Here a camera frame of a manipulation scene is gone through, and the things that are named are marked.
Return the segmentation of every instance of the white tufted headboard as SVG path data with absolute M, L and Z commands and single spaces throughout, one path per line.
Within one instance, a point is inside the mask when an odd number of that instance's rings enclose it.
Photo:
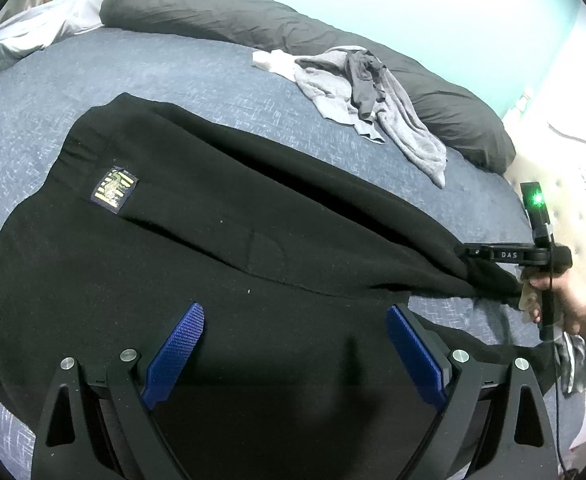
M 516 115 L 504 118 L 517 151 L 504 177 L 520 199 L 521 182 L 540 183 L 555 239 L 570 247 L 574 267 L 586 280 L 586 143 L 548 122 L 520 122 Z

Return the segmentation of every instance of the light blue wall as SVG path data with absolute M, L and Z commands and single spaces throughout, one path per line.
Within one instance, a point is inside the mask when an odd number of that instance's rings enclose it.
M 579 0 L 278 0 L 411 56 L 502 116 L 545 75 Z

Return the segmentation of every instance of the gray pillow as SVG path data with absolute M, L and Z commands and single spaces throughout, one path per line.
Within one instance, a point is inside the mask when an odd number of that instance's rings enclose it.
M 104 0 L 106 27 L 226 41 L 294 56 L 338 45 L 368 48 L 406 89 L 429 131 L 480 168 L 503 174 L 515 148 L 500 118 L 477 96 L 415 59 L 273 0 Z

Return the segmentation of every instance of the bed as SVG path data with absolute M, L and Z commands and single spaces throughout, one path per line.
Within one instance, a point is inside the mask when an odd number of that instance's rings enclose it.
M 348 126 L 323 120 L 295 83 L 252 67 L 254 50 L 227 41 L 97 28 L 0 73 L 0 228 L 13 208 L 42 186 L 75 120 L 128 92 L 172 102 L 348 171 L 417 206 L 464 242 L 531 241 L 512 189 L 518 178 L 526 179 L 524 170 L 507 181 L 449 148 L 447 184 L 437 189 L 393 143 L 373 144 Z M 409 307 L 488 344 L 539 341 L 521 313 L 496 301 L 413 296 Z M 554 422 L 553 390 L 545 403 Z M 566 453 L 584 420 L 585 395 L 561 396 L 560 413 Z M 34 441 L 33 432 L 0 404 L 0 459 L 18 480 L 30 477 Z

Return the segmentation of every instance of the black pants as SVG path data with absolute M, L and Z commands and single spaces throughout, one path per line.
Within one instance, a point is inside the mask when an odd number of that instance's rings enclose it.
M 459 248 L 337 168 L 124 94 L 77 121 L 0 232 L 0 400 L 36 430 L 61 359 L 99 367 L 144 349 L 197 301 L 202 341 L 156 409 L 195 480 L 393 478 L 434 413 L 386 309 L 412 290 L 519 294 Z M 522 355 L 553 383 L 547 348 L 423 323 L 480 360 Z

